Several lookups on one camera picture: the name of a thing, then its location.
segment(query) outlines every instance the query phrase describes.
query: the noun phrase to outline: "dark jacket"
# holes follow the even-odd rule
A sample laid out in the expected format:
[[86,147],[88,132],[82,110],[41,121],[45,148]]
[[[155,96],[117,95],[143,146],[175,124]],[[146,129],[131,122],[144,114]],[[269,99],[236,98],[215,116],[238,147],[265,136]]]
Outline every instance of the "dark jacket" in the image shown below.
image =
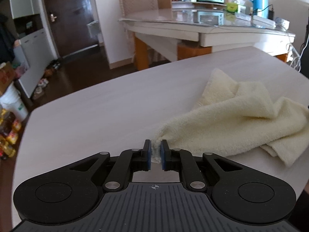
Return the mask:
[[15,58],[13,46],[16,38],[5,26],[7,20],[5,15],[0,14],[0,63],[12,62]]

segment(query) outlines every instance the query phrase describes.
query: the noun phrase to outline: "triangular cutout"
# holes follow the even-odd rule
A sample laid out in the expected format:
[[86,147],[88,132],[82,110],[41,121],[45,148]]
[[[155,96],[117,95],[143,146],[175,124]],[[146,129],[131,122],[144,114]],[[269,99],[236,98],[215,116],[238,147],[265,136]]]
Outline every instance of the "triangular cutout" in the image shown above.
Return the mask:
[[89,168],[92,167],[92,165],[98,160],[98,158],[93,158],[90,159],[82,164],[79,164],[75,167],[70,168],[70,170],[75,170],[75,171],[81,171],[81,172],[85,172],[88,171]]
[[214,159],[214,160],[225,172],[233,172],[233,171],[238,171],[242,169],[241,167],[230,164],[222,159]]

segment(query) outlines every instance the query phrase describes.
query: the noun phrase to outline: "yellow towel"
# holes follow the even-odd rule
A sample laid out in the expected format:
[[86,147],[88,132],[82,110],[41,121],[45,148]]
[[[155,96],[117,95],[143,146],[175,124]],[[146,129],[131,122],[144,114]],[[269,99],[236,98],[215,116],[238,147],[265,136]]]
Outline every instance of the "yellow towel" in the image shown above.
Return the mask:
[[291,166],[309,146],[309,110],[288,98],[273,103],[260,82],[236,82],[215,69],[194,108],[164,124],[154,140],[153,162],[160,162],[160,141],[194,156],[221,156],[261,147]]

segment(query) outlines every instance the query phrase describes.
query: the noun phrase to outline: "brown wooden door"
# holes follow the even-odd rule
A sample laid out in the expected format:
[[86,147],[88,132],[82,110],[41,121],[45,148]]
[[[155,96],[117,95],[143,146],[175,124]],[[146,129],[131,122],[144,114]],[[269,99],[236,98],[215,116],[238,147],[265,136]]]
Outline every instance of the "brown wooden door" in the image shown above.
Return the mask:
[[[98,44],[91,38],[87,24],[93,21],[90,0],[44,0],[60,56]],[[51,21],[50,14],[57,18]]]

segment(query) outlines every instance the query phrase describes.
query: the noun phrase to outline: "cardboard box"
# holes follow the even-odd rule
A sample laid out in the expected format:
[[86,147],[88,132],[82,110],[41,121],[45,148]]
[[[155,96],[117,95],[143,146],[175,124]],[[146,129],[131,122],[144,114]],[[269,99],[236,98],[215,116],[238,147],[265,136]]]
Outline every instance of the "cardboard box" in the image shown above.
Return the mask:
[[15,78],[15,71],[10,62],[0,65],[0,96],[5,93]]

